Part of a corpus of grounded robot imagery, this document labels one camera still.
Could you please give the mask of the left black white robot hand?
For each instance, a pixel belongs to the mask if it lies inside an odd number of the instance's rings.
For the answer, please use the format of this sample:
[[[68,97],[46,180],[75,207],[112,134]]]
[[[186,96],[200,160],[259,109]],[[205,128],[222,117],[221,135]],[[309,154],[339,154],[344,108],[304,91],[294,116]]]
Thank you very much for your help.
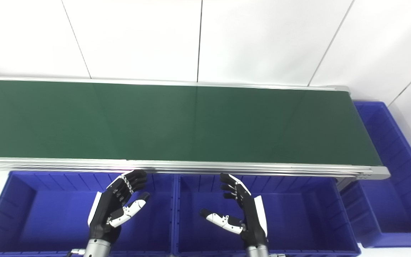
[[[145,170],[132,170],[117,176],[104,192],[97,192],[88,217],[88,239],[114,244],[120,235],[121,226],[149,200],[150,193],[142,192],[130,202],[132,195],[144,189],[146,182]]]

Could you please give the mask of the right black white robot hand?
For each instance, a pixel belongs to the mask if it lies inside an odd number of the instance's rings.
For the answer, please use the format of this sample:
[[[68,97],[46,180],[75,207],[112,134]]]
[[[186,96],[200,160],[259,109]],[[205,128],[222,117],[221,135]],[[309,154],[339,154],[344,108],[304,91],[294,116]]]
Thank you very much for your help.
[[[199,214],[220,228],[241,236],[246,248],[268,246],[268,226],[261,196],[253,197],[246,185],[235,176],[220,174],[221,189],[226,200],[235,200],[243,211],[241,220],[230,215],[212,212],[203,208]]]

